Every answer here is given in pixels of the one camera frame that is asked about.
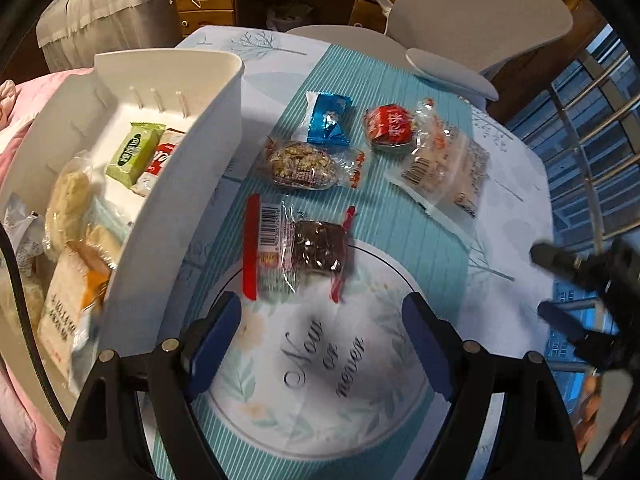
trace chair backrest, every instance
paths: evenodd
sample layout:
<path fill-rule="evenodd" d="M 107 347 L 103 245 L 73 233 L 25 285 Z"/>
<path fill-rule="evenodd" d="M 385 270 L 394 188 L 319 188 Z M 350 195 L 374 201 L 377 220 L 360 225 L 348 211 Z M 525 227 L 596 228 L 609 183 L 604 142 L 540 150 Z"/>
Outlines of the chair backrest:
<path fill-rule="evenodd" d="M 475 70 L 485 70 L 567 34 L 562 0 L 396 0 L 386 34 Z"/>

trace green snack package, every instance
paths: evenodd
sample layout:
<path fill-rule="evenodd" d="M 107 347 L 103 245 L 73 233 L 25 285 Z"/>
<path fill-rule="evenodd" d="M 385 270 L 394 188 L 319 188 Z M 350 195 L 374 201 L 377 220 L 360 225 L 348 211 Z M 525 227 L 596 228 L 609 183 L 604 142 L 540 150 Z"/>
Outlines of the green snack package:
<path fill-rule="evenodd" d="M 154 155 L 164 124 L 131 123 L 129 135 L 107 165 L 106 174 L 127 187 L 133 186 Z"/>

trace circular print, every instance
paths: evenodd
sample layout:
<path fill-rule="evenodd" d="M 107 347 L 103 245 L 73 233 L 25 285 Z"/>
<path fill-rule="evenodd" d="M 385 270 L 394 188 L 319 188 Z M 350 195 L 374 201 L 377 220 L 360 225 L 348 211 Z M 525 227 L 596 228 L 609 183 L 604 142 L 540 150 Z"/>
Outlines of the circular print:
<path fill-rule="evenodd" d="M 401 319 L 417 283 L 363 242 L 350 244 L 350 262 L 339 304 L 323 276 L 250 301 L 240 262 L 211 291 L 207 306 L 225 290 L 238 294 L 242 321 L 209 401 L 253 446 L 294 460 L 342 458 L 385 440 L 423 399 L 427 377 Z"/>

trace black cable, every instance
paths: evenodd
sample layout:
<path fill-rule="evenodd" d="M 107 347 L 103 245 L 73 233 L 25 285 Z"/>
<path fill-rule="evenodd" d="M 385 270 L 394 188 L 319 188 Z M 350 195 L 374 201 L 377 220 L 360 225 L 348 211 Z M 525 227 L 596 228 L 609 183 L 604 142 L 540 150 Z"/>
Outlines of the black cable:
<path fill-rule="evenodd" d="M 51 406 L 53 413 L 55 413 L 60 426 L 62 426 L 63 429 L 66 430 L 66 427 L 69 424 L 69 419 L 66 418 L 65 410 L 62 409 L 62 405 L 60 405 L 60 401 L 58 400 L 58 397 L 53 390 L 53 386 L 51 386 L 51 382 L 49 381 L 47 372 L 45 371 L 44 365 L 42 364 L 40 352 L 38 351 L 38 346 L 36 345 L 36 339 L 34 338 L 33 330 L 31 329 L 31 321 L 29 320 L 27 303 L 24 299 L 22 281 L 20 280 L 20 270 L 18 270 L 18 262 L 15 259 L 14 248 L 11 246 L 11 241 L 9 240 L 9 237 L 4 230 L 4 226 L 1 223 L 0 250 L 2 251 L 2 256 L 4 256 L 7 270 L 9 271 L 11 287 L 14 290 L 15 307 L 18 311 L 18 319 L 20 320 L 20 327 L 22 328 L 24 341 L 27 344 L 27 350 L 29 352 L 29 357 L 31 358 L 31 364 L 33 365 L 34 370 L 36 370 L 36 375 L 38 377 L 38 380 L 40 381 L 40 386 L 42 387 L 42 390 L 44 391 L 44 394 L 49 401 L 49 405 Z"/>

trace blue snack wrapper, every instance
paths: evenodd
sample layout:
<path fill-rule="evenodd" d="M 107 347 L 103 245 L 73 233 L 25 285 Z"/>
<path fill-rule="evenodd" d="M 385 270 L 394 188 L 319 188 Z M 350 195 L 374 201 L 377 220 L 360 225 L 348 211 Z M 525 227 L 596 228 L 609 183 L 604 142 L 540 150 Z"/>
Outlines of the blue snack wrapper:
<path fill-rule="evenodd" d="M 305 118 L 291 140 L 348 147 L 349 139 L 344 134 L 340 119 L 353 99 L 327 92 L 307 92 L 306 101 Z"/>

